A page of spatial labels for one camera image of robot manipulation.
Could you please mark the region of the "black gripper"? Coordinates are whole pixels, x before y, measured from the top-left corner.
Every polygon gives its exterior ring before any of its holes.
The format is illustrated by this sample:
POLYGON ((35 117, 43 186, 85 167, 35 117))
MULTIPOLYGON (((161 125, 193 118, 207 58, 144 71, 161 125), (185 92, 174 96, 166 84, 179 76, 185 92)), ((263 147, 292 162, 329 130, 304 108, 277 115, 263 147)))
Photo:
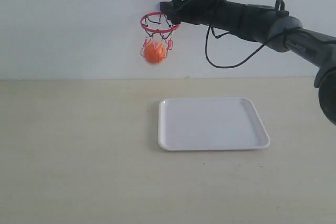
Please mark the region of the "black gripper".
POLYGON ((172 24, 228 26, 227 0, 171 0, 159 3, 172 24))

